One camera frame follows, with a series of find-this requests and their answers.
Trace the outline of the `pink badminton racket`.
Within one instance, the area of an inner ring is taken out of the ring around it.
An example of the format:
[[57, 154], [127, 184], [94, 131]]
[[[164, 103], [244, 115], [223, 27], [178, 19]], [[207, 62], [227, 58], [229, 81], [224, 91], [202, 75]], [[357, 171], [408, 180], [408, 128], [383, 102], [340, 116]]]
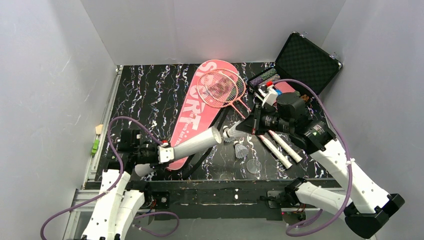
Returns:
[[[241, 100], [241, 97], [246, 92], [246, 84], [234, 71], [217, 68], [211, 72], [204, 73], [197, 85], [197, 92], [200, 98], [210, 107], [224, 108], [232, 106], [244, 118], [244, 115], [234, 106], [234, 102], [239, 101], [250, 111], [250, 108]], [[303, 160], [277, 133], [272, 130], [267, 132], [297, 164]], [[283, 156], [269, 140], [266, 140], [263, 135], [259, 135], [259, 138], [287, 169], [291, 167], [292, 164], [287, 157]]]
[[242, 113], [234, 106], [241, 101], [245, 90], [239, 91], [237, 81], [219, 71], [211, 71], [201, 75], [197, 81], [198, 96], [212, 108], [231, 106], [239, 114]]

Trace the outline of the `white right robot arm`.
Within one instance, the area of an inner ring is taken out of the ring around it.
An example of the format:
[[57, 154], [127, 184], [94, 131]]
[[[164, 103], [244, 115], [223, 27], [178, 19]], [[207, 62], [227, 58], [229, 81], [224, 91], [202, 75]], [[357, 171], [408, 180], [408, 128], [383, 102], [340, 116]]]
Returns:
[[234, 129], [257, 136], [268, 131], [288, 134], [295, 146], [324, 166], [345, 194], [299, 177], [284, 188], [283, 199], [292, 205], [315, 206], [334, 219], [343, 218], [361, 238], [374, 236], [405, 204], [400, 194], [387, 192], [365, 174], [341, 139], [325, 122], [312, 119], [305, 101], [294, 92], [280, 94], [275, 103], [256, 105]]

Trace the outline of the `white shuttlecock tube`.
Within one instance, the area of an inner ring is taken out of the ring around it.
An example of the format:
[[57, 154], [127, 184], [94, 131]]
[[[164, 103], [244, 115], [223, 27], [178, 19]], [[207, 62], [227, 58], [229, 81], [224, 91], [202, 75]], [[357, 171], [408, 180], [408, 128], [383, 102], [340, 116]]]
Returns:
[[164, 164], [159, 163], [156, 169], [139, 164], [135, 166], [135, 173], [140, 177], [144, 177], [153, 171], [168, 167], [173, 162], [207, 150], [221, 143], [222, 137], [219, 130], [212, 126], [207, 130], [197, 134], [196, 136], [184, 141], [183, 143], [180, 143], [176, 146], [171, 146], [174, 149], [174, 161]]

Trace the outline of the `white shuttlecock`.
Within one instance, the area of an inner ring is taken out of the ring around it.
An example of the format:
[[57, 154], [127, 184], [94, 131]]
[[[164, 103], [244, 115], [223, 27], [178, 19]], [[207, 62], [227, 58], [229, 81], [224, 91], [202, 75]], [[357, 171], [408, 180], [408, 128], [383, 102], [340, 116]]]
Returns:
[[247, 149], [247, 147], [245, 147], [239, 141], [234, 141], [233, 146], [235, 151], [235, 157], [237, 159], [243, 159], [249, 154], [249, 150]]
[[230, 139], [235, 137], [242, 137], [244, 135], [243, 131], [237, 130], [237, 126], [241, 123], [241, 121], [235, 122], [232, 126], [223, 126], [223, 138]]

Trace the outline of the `clear round tube lid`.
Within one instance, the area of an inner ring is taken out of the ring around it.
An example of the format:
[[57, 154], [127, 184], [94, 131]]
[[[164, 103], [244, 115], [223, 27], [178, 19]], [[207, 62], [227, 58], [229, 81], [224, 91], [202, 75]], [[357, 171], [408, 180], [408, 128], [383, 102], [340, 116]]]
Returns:
[[250, 159], [246, 163], [246, 169], [251, 174], [259, 174], [262, 170], [262, 164], [257, 159]]

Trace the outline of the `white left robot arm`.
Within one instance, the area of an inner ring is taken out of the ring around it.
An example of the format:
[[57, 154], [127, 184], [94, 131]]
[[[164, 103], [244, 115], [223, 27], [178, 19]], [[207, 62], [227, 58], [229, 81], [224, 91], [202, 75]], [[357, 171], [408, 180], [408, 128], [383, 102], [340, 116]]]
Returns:
[[131, 174], [137, 165], [147, 169], [158, 161], [157, 145], [142, 142], [140, 130], [124, 130], [117, 146], [123, 160], [123, 170], [111, 162], [102, 173], [101, 197], [96, 200], [91, 218], [82, 232], [83, 240], [123, 240], [138, 210], [152, 203], [148, 183], [140, 189], [127, 189]]

